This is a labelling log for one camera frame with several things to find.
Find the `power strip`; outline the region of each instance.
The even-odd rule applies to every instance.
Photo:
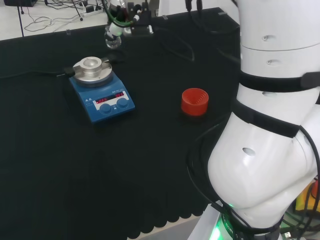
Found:
[[[93,15],[96,15],[96,14],[100,14],[100,13],[103,13],[103,9],[101,10],[97,10],[97,11],[92,11],[92,12],[85,12],[83,14],[83,16],[86,18],[86,17],[90,17],[90,16],[93,16]]]

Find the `table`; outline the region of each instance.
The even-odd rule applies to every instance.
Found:
[[[234,28],[218,8],[204,10],[207,27]],[[183,54],[180,42],[126,38],[124,63],[113,70],[136,110],[93,127],[73,115],[63,80],[22,75],[0,80],[0,238],[10,240],[124,240],[179,217],[199,216],[207,202],[189,180],[189,144],[230,111],[239,66],[215,46],[239,55],[239,36],[206,36],[186,13],[158,17],[154,26],[174,31],[194,49],[195,62],[165,51],[157,38]],[[0,42],[0,77],[30,70],[59,71],[87,56],[104,57],[104,26]],[[180,112],[181,94],[209,94],[208,113]]]

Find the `green led light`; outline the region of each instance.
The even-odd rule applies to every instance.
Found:
[[[222,220],[220,219],[215,228],[212,230],[211,236],[209,240],[223,240],[223,237],[221,236],[221,232],[219,230],[219,226],[221,225]]]
[[[220,238],[220,235],[221,235],[221,233],[220,233],[220,230],[219,230],[219,226],[216,226],[213,229],[209,240],[218,240]]]

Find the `white robot link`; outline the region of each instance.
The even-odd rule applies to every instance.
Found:
[[[301,129],[320,150],[320,87],[314,81],[320,71],[320,1],[237,4],[239,88],[208,175],[217,195],[252,229],[271,229],[317,175],[314,149]],[[220,232],[232,239],[225,227]],[[282,239],[279,231],[254,234],[263,237]]]

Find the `white floor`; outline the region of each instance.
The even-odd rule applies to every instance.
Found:
[[[89,4],[96,4],[95,0],[88,0]],[[39,19],[38,21],[42,21],[39,23],[35,23],[23,29],[23,33],[25,36],[38,35],[38,34],[47,34],[55,31],[65,31],[67,29],[80,29],[86,27],[93,27],[99,25],[107,24],[107,15],[102,12],[102,10],[95,12],[94,15],[90,15],[83,17],[83,21],[80,21],[80,18],[74,8],[64,8],[60,10],[56,10],[54,8],[48,7],[44,2],[37,1],[33,7],[22,8],[24,14],[21,15],[22,26],[25,28],[27,25],[33,22],[32,18],[28,15],[28,9],[30,15],[37,19],[37,17],[48,17],[51,19],[55,18],[66,18],[66,19],[57,19],[53,25],[47,26],[50,24],[49,20],[45,20],[45,18]],[[13,39],[22,37],[19,15],[17,7],[15,6],[6,6],[3,0],[0,0],[0,40],[5,39]]]

